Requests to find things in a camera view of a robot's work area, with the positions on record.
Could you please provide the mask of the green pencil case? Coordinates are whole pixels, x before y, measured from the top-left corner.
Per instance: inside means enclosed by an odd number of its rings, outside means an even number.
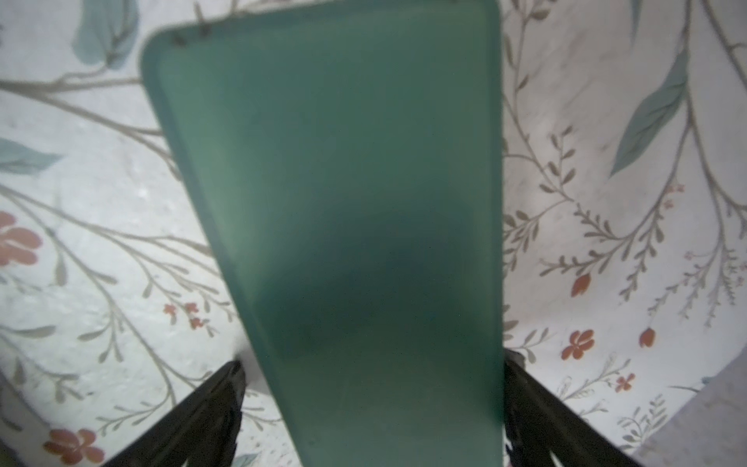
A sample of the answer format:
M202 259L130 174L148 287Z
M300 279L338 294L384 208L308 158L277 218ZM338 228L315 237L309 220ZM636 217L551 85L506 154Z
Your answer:
M498 466L493 1L155 33L144 87L305 466Z

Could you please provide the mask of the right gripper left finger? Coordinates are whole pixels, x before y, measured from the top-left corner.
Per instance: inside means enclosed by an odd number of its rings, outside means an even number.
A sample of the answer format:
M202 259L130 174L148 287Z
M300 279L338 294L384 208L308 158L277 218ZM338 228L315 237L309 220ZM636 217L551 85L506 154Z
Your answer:
M246 389L242 364L223 365L108 466L230 466Z

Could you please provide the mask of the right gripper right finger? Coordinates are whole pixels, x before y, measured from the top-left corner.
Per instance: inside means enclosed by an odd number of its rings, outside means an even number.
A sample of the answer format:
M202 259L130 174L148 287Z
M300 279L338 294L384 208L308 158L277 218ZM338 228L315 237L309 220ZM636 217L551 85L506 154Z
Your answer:
M507 348L503 353L504 428L511 465L638 465L529 375L521 354Z

